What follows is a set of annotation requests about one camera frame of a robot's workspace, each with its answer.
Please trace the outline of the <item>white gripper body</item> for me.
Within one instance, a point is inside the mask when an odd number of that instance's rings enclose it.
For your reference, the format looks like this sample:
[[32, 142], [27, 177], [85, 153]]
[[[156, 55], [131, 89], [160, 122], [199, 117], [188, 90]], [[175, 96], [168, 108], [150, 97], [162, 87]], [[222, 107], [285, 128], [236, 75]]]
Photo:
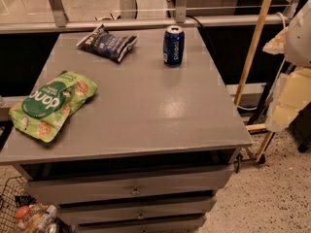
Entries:
[[311, 0], [291, 20], [284, 52], [288, 62], [296, 66], [311, 67]]

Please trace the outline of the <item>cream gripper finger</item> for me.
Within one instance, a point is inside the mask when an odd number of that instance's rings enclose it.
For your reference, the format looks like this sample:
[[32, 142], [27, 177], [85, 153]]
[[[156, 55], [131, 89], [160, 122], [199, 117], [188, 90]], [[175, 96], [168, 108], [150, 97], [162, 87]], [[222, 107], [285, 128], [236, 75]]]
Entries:
[[264, 45], [263, 51], [270, 54], [282, 54], [284, 52], [287, 31], [288, 28], [282, 29], [273, 39]]
[[265, 125], [279, 132], [289, 125], [311, 102], [311, 69], [298, 67], [289, 75], [281, 74], [274, 88]]

